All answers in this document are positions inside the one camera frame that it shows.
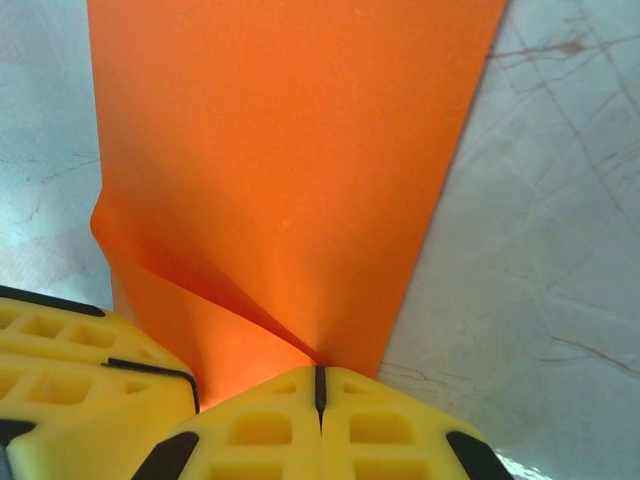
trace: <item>black edge trim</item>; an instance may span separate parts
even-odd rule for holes
[[[491,447],[462,432],[447,433],[447,441],[471,480],[513,480]]]
[[[196,379],[190,373],[173,368],[158,367],[156,365],[145,365],[144,363],[132,362],[130,360],[121,360],[119,358],[109,357],[105,367],[120,368],[122,370],[135,370],[136,372],[151,373],[155,375],[168,375],[170,377],[184,378],[191,385],[193,391],[193,403],[195,405],[196,414],[200,413],[200,400],[198,398],[198,385]]]
[[[41,295],[39,293],[18,290],[17,288],[5,287],[0,285],[0,298],[10,298],[20,302],[35,303],[44,307],[57,308],[58,310],[66,310],[68,312],[81,313],[92,317],[104,317],[106,313],[93,305],[85,303],[72,302],[62,298],[50,297],[49,295]]]
[[[157,444],[131,480],[178,480],[200,437],[182,432]]]
[[[315,407],[318,411],[320,433],[322,433],[322,420],[327,408],[327,369],[320,365],[315,367]]]
[[[11,420],[7,418],[0,418],[0,478],[3,480],[14,480],[13,472],[11,470],[11,463],[9,462],[9,452],[7,447],[16,437],[29,433],[36,428],[36,424],[33,422],[26,422],[23,420]]]

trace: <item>scratched metal surface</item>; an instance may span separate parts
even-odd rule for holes
[[[640,470],[640,2],[513,0],[380,378],[523,479]],[[0,0],[0,283],[109,306],[83,0]]]

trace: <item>orange sheet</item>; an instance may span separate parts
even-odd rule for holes
[[[376,373],[503,3],[88,0],[94,234],[205,404]]]

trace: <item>yellow plastic part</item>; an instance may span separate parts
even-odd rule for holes
[[[194,387],[117,315],[0,287],[0,478],[131,478],[196,413]]]
[[[452,433],[471,447],[455,452]],[[474,465],[463,465],[459,454],[468,460],[474,449]],[[181,425],[134,480],[159,472],[164,480],[511,478],[473,427],[362,375],[322,367],[292,370]]]

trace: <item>black rubber strip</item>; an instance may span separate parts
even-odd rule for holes
[[[447,441],[471,480],[513,480],[486,443],[462,432],[447,433]]]
[[[320,365],[315,367],[315,406],[318,411],[320,433],[322,433],[322,419],[327,408],[327,369]]]
[[[196,433],[182,432],[160,442],[131,480],[178,480],[199,440]]]
[[[14,480],[13,472],[11,470],[11,463],[9,462],[9,452],[7,447],[16,437],[29,433],[36,428],[36,424],[33,422],[25,422],[23,420],[10,420],[6,418],[0,418],[0,479],[1,480]]]
[[[196,414],[200,413],[200,400],[198,398],[198,385],[193,375],[181,370],[173,368],[158,367],[156,365],[145,365],[144,363],[132,362],[130,360],[121,360],[119,358],[109,357],[105,367],[120,368],[122,370],[135,370],[136,372],[151,373],[154,375],[168,375],[170,377],[184,378],[191,385],[193,391],[193,403],[195,404]]]
[[[5,287],[0,285],[0,298],[11,298],[20,302],[35,303],[44,307],[57,308],[58,310],[66,310],[68,312],[81,313],[92,317],[104,317],[106,314],[98,307],[87,305],[85,303],[72,302],[62,298],[50,297],[39,293],[18,290],[17,288]]]

